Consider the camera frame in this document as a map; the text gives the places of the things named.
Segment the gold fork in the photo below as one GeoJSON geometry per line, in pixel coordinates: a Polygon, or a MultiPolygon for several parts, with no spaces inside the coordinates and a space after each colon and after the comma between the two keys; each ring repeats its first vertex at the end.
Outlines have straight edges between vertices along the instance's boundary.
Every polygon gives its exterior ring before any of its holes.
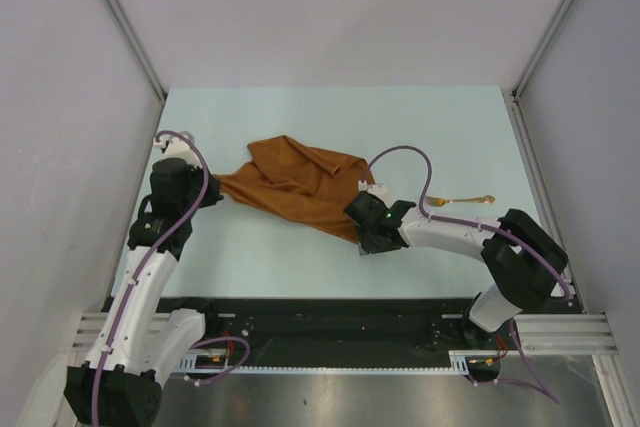
{"type": "Polygon", "coordinates": [[[457,199],[426,196],[424,199],[424,203],[432,207],[444,207],[449,204],[459,204],[459,203],[490,205],[490,204],[493,204],[495,201],[496,201],[496,198],[491,195],[471,197],[471,198],[457,198],[457,199]]]}

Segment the orange cloth napkin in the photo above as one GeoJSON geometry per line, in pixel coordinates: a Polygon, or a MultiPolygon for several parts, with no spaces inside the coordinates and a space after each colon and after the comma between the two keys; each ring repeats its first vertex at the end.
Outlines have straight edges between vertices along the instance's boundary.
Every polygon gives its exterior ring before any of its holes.
{"type": "Polygon", "coordinates": [[[306,146],[281,135],[247,145],[251,159],[232,174],[217,176],[235,202],[303,224],[351,243],[358,242],[344,209],[358,182],[374,177],[365,159],[306,146]]]}

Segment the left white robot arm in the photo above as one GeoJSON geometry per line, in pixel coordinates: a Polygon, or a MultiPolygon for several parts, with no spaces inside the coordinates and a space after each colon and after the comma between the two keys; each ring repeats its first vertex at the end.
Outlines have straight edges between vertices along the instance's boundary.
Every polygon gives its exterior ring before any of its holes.
{"type": "Polygon", "coordinates": [[[83,363],[67,371],[64,396],[85,425],[152,425],[183,355],[221,334],[216,317],[187,308],[171,313],[159,333],[150,332],[195,212],[222,198],[212,175],[178,157],[156,162],[150,185],[129,231],[125,274],[107,318],[83,363]]]}

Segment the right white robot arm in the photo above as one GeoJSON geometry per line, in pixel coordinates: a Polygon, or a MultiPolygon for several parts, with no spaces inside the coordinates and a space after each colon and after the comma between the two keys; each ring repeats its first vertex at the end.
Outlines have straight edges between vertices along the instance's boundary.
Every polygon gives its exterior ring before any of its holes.
{"type": "Polygon", "coordinates": [[[520,313],[544,307],[555,288],[566,299],[572,297],[562,278],[566,252],[521,210],[468,220],[428,212],[405,200],[387,204],[367,190],[358,193],[344,214],[355,225],[365,254],[434,248],[486,266],[493,284],[473,300],[461,323],[462,338],[473,348],[486,347],[520,313]]]}

